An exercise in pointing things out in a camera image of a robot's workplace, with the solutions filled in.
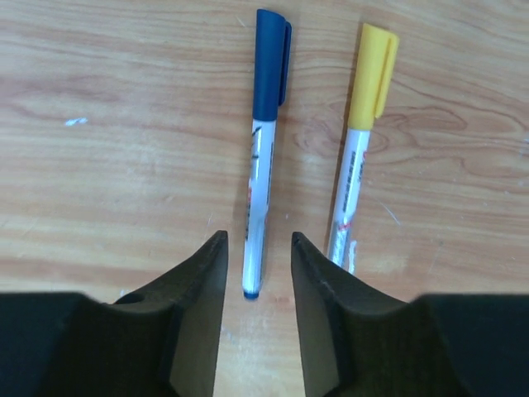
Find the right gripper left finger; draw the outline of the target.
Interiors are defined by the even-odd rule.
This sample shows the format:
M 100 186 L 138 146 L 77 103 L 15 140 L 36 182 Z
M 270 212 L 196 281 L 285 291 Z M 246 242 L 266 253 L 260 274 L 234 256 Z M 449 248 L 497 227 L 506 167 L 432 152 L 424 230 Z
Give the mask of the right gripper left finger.
M 112 304 L 71 291 L 2 294 L 2 395 L 212 395 L 227 267 L 219 231 Z

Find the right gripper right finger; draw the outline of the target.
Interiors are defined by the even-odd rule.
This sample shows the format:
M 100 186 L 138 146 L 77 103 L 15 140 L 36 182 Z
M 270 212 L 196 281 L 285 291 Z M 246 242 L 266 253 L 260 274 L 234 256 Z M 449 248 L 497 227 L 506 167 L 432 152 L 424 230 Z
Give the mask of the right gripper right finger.
M 403 302 L 329 261 L 301 232 L 291 271 L 306 395 L 527 395 L 526 295 Z

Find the white pen yellow end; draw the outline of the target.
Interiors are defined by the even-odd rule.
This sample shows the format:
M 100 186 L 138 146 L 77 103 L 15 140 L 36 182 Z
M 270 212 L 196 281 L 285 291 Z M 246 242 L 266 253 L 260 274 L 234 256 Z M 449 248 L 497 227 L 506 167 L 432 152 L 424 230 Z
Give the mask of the white pen yellow end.
M 369 139 L 370 131 L 351 128 L 347 131 L 329 233 L 327 258 L 350 274 L 355 272 L 356 248 L 351 233 Z

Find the white marker blue tip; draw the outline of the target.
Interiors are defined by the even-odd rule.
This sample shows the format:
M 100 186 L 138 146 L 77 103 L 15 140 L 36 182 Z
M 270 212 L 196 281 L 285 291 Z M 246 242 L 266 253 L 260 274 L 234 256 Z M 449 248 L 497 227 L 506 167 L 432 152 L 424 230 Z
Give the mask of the white marker blue tip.
M 276 122 L 252 122 L 250 178 L 245 222 L 241 286 L 248 300 L 259 297 L 265 266 L 266 226 L 269 213 Z

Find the dark blue pen cap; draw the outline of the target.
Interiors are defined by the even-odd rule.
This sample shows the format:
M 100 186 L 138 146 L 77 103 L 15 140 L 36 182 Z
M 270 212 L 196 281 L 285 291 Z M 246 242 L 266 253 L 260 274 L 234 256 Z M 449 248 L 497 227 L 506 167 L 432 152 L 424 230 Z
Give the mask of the dark blue pen cap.
M 266 9 L 256 12 L 255 72 L 252 117 L 276 121 L 286 99 L 292 25 Z

